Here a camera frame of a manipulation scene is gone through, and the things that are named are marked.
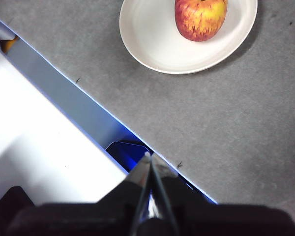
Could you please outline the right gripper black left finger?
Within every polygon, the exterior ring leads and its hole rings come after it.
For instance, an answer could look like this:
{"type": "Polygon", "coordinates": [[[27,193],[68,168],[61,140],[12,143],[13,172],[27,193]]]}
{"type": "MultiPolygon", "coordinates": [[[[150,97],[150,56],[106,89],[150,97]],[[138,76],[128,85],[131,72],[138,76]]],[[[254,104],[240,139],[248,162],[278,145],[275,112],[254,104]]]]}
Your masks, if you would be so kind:
{"type": "Polygon", "coordinates": [[[127,177],[96,203],[58,203],[21,210],[7,229],[9,236],[127,235],[147,189],[151,154],[145,152],[127,177]]]}

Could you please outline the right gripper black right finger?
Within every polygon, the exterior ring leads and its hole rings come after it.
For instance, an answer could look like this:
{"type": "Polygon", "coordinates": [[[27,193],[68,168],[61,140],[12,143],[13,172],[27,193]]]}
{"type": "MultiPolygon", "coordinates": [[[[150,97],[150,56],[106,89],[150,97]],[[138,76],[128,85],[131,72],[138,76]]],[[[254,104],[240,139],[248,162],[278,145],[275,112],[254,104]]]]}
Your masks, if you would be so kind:
{"type": "Polygon", "coordinates": [[[151,167],[169,219],[181,236],[295,236],[295,223],[282,210],[212,204],[191,190],[156,154],[151,157],[151,167]]]}

